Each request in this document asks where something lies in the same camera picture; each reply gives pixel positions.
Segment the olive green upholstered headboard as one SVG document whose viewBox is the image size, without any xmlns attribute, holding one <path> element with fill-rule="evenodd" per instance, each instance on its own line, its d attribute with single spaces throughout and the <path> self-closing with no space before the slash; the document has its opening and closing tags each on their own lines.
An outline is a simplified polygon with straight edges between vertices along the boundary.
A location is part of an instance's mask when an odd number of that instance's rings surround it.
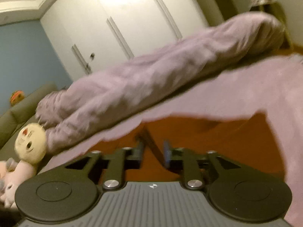
<svg viewBox="0 0 303 227">
<path fill-rule="evenodd" d="M 37 122 L 35 111 L 38 103 L 46 95 L 57 90 L 53 82 L 44 84 L 1 115 L 1 161 L 7 161 L 9 158 L 19 161 L 14 151 L 14 143 L 19 131 L 24 126 Z"/>
</svg>

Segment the cream round-head plush doll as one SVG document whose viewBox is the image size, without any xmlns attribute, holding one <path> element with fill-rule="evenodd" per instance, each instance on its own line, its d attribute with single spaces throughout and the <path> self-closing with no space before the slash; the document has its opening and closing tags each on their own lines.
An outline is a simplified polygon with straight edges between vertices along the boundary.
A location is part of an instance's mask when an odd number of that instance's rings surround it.
<svg viewBox="0 0 303 227">
<path fill-rule="evenodd" d="M 36 165 L 46 155 L 46 141 L 44 128 L 38 123 L 30 123 L 20 130 L 14 150 L 20 160 Z"/>
</svg>

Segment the pink unicorn plush toy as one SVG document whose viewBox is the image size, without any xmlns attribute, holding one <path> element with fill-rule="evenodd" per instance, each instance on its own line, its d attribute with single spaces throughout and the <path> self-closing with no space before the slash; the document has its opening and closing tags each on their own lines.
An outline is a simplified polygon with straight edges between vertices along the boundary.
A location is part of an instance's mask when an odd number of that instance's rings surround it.
<svg viewBox="0 0 303 227">
<path fill-rule="evenodd" d="M 1 161 L 1 203 L 4 208 L 12 211 L 17 210 L 15 193 L 17 188 L 26 180 L 37 174 L 37 166 L 13 158 Z"/>
</svg>

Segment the rust orange knit garment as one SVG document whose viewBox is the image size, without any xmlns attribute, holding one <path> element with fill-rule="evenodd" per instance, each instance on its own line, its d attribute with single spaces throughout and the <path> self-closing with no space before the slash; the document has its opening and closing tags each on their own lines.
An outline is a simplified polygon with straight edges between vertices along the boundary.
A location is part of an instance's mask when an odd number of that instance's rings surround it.
<svg viewBox="0 0 303 227">
<path fill-rule="evenodd" d="M 145 145 L 138 170 L 125 172 L 127 181 L 177 181 L 179 175 L 164 168 L 163 146 L 191 149 L 197 154 L 217 151 L 232 160 L 284 179 L 286 169 L 281 151 L 267 123 L 265 113 L 235 120 L 210 120 L 202 117 L 167 116 L 140 123 L 126 135 L 101 140 L 92 151 L 113 154 L 123 147 Z"/>
</svg>

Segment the white wardrobe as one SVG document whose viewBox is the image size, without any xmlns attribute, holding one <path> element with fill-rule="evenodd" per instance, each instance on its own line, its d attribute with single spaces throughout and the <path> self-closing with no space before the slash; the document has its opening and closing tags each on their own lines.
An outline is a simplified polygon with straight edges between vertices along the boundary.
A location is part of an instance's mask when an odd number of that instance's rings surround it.
<svg viewBox="0 0 303 227">
<path fill-rule="evenodd" d="M 73 80 L 208 26 L 195 0 L 56 0 L 41 23 Z"/>
</svg>

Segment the orange plush toy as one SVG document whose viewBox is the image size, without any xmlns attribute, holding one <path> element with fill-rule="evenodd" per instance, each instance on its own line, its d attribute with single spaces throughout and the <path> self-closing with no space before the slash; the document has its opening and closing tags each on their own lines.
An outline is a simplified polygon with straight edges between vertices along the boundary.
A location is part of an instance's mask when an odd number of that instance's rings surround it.
<svg viewBox="0 0 303 227">
<path fill-rule="evenodd" d="M 15 106 L 18 104 L 20 101 L 22 101 L 25 98 L 25 94 L 22 90 L 17 90 L 12 93 L 10 97 L 10 106 Z"/>
</svg>

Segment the lilac bed sheet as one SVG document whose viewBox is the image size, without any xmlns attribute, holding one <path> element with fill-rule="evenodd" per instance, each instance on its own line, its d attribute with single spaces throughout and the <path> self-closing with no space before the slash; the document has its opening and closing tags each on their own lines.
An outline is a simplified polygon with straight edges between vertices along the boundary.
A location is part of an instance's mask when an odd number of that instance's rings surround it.
<svg viewBox="0 0 303 227">
<path fill-rule="evenodd" d="M 119 138 L 142 121 L 171 114 L 234 119 L 265 111 L 286 161 L 293 200 L 286 221 L 302 226 L 302 57 L 272 56 L 183 88 L 178 95 L 101 131 L 52 157 L 43 171 L 86 152 L 100 140 Z"/>
</svg>

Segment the rolled lilac duvet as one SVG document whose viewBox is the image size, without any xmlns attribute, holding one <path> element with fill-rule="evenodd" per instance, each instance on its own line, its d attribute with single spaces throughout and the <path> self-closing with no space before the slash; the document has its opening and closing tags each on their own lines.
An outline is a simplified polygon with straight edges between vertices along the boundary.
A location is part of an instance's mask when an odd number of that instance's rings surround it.
<svg viewBox="0 0 303 227">
<path fill-rule="evenodd" d="M 284 25 L 273 15 L 242 13 L 50 93 L 38 103 L 35 114 L 46 131 L 47 153 L 77 145 L 246 56 L 279 49 L 284 33 Z"/>
</svg>

